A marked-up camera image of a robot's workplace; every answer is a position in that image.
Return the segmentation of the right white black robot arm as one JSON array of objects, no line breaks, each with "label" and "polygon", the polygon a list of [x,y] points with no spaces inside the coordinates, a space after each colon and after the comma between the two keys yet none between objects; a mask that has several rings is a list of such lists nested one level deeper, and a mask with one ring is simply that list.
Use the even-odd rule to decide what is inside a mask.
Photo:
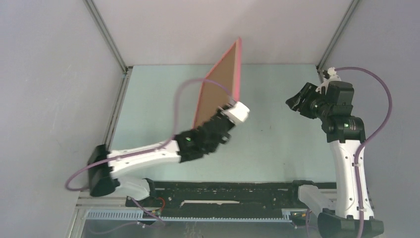
[{"label": "right white black robot arm", "polygon": [[286,105],[300,115],[321,120],[333,154],[337,198],[324,197],[316,185],[301,181],[288,193],[294,207],[304,204],[317,217],[323,238],[374,238],[384,232],[370,205],[364,170],[364,122],[352,115],[352,84],[333,81],[318,87],[306,83]]}]

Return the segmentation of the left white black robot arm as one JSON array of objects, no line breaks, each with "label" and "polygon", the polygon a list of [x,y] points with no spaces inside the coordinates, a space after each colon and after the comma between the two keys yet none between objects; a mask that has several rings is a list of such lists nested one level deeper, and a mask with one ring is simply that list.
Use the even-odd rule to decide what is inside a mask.
[{"label": "left white black robot arm", "polygon": [[165,163],[189,162],[214,153],[219,144],[229,141],[229,131],[235,125],[233,115],[219,110],[201,126],[148,149],[139,147],[126,152],[110,152],[104,144],[96,146],[87,163],[89,193],[92,197],[102,197],[120,190],[144,206],[152,206],[157,199],[153,181],[149,178],[136,181],[127,174]]}]

